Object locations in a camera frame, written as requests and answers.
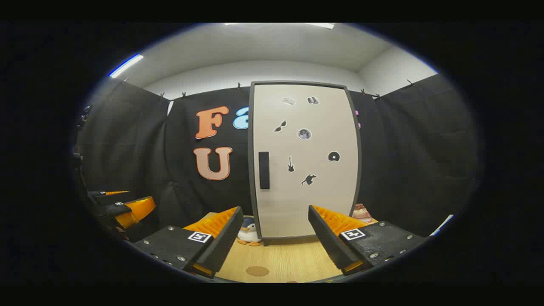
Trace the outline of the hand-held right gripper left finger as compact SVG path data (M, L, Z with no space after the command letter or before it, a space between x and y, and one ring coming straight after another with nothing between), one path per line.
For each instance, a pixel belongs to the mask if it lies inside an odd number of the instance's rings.
M213 279L223 267L243 221L242 207L233 207L185 227L168 225L134 246L173 269Z

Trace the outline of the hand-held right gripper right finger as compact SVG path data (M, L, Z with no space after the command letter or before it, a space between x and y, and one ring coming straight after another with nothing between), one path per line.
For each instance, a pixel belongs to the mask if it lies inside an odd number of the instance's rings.
M308 221L345 276L392 263L427 240L388 221L369 224L315 205L308 208Z

